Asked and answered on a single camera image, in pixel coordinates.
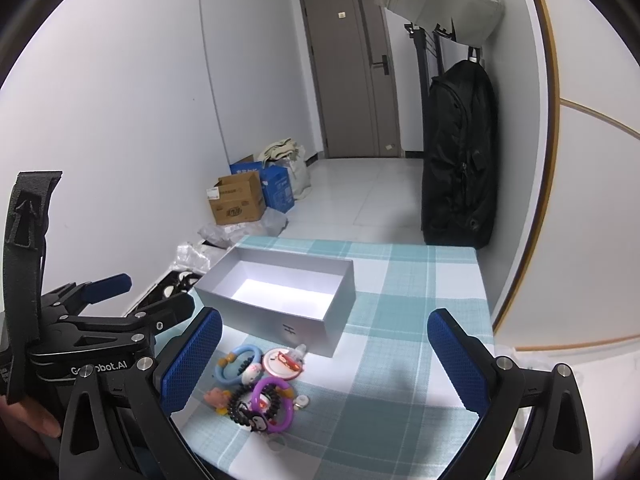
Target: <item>hand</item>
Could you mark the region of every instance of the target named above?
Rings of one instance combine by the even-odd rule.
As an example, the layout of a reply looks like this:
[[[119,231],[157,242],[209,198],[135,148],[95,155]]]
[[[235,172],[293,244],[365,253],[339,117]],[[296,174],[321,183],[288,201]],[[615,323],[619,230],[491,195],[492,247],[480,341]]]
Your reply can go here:
[[[6,398],[1,396],[0,418],[9,434],[24,449],[40,458],[50,458],[37,433],[57,438],[62,430],[56,418],[39,403],[31,397],[25,397],[9,406]]]

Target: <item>metal screw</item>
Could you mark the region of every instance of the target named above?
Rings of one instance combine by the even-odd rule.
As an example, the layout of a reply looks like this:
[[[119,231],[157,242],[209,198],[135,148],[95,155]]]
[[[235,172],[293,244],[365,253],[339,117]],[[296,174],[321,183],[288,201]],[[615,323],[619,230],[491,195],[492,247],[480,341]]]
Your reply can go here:
[[[141,359],[138,360],[138,362],[136,363],[136,366],[138,367],[138,370],[149,370],[149,368],[151,368],[154,365],[154,360],[151,357],[143,357]]]
[[[571,375],[571,368],[567,365],[558,365],[558,373],[562,375],[562,377],[568,377]]]
[[[94,373],[94,366],[93,365],[84,365],[82,368],[80,368],[80,371],[78,372],[78,375],[80,377],[88,377],[92,373]]]
[[[513,368],[513,361],[508,357],[500,356],[495,360],[495,363],[502,370],[511,370]]]

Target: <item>blue gripper pad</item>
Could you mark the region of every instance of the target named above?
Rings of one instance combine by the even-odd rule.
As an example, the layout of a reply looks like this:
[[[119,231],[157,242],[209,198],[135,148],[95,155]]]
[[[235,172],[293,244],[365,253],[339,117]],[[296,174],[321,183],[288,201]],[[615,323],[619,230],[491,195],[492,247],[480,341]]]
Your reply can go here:
[[[462,404],[482,417],[489,407],[489,386],[485,374],[460,341],[462,336],[469,336],[445,309],[431,312],[427,336]]]
[[[191,322],[182,336],[168,343],[159,357],[169,350],[170,344],[180,338],[187,338],[174,361],[161,378],[160,405],[170,415],[183,409],[193,389],[198,383],[205,366],[222,338],[222,317],[217,310],[204,308]]]
[[[127,274],[117,274],[85,285],[82,290],[82,301],[89,304],[100,303],[130,290],[131,278]]]

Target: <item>strap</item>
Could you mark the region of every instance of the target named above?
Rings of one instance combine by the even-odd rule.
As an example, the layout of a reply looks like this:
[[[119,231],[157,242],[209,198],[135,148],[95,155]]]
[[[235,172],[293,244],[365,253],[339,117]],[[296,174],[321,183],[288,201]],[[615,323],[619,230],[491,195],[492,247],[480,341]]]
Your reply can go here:
[[[13,359],[7,403],[24,397],[26,348],[40,337],[42,267],[49,226],[49,201],[61,171],[19,173],[9,200],[4,231],[4,315]]]
[[[469,61],[480,63],[482,61],[482,48],[470,46],[466,58]]]

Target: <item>pink toy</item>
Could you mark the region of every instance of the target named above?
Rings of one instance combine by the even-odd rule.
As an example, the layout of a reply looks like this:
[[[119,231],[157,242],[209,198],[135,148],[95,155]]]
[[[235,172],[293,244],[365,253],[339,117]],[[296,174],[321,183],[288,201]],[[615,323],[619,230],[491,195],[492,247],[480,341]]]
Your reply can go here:
[[[227,414],[230,398],[231,392],[228,390],[223,392],[220,388],[213,388],[213,390],[209,390],[204,394],[204,401],[212,408],[215,408],[219,415]]]
[[[262,374],[262,365],[260,363],[253,363],[242,372],[242,384],[249,385],[255,383],[258,377]]]

